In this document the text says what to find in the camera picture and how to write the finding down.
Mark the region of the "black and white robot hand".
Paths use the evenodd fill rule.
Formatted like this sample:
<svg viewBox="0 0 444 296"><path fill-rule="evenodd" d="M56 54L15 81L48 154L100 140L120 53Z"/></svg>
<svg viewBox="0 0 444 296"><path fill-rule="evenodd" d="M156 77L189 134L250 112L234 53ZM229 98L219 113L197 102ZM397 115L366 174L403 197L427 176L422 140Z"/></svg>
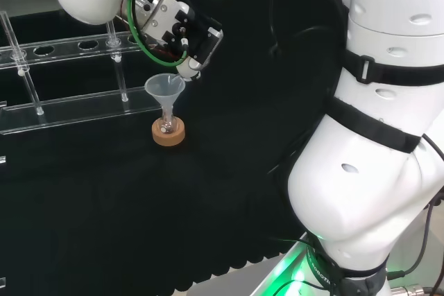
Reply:
<svg viewBox="0 0 444 296"><path fill-rule="evenodd" d="M127 14L144 48L186 81L200 78L223 39L222 25L178 0L129 0Z"/></svg>

